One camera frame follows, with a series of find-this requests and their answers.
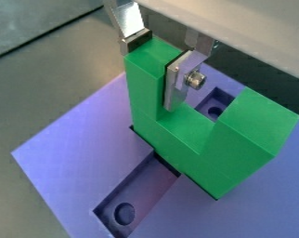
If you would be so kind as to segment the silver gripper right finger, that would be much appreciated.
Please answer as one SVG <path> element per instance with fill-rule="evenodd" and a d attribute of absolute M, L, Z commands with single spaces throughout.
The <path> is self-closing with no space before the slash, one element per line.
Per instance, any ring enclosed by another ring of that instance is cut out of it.
<path fill-rule="evenodd" d="M 200 67 L 219 48 L 219 41 L 192 28 L 185 31 L 184 42 L 189 49 L 167 65 L 164 107 L 169 112 L 184 102 L 189 88 L 201 89 L 207 76 Z"/>

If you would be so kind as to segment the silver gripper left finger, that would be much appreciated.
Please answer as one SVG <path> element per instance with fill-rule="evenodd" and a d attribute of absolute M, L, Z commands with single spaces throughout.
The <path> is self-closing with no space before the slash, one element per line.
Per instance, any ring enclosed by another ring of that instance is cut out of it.
<path fill-rule="evenodd" d="M 133 0 L 103 0 L 105 11 L 117 30 L 120 51 L 128 55 L 152 39 L 145 27 L 140 6 Z"/>

